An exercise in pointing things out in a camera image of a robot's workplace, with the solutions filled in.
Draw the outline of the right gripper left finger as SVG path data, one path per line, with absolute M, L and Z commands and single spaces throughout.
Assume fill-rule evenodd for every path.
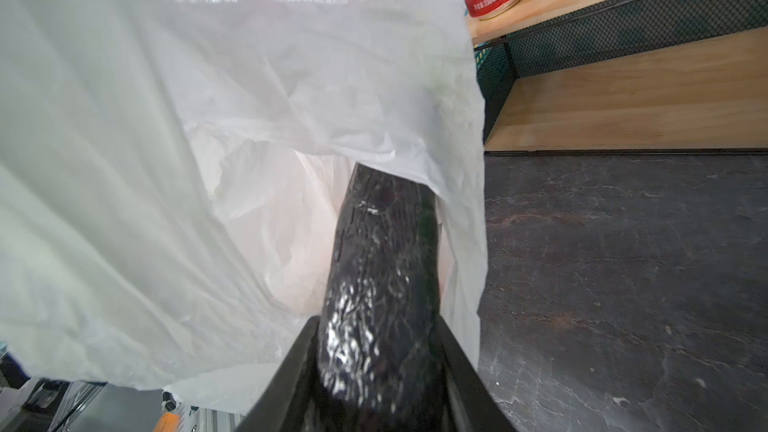
M 249 431 L 302 431 L 317 379 L 320 318 L 310 317 L 262 396 L 236 428 Z

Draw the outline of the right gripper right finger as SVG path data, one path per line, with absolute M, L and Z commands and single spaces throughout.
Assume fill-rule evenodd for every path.
M 445 372 L 443 431 L 515 432 L 442 316 L 437 325 Z

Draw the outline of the white plastic grocery bag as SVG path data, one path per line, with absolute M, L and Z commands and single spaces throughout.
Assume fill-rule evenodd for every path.
M 30 376 L 243 413 L 361 164 L 436 194 L 476 362 L 483 126 L 464 0 L 1 0 L 1 340 Z

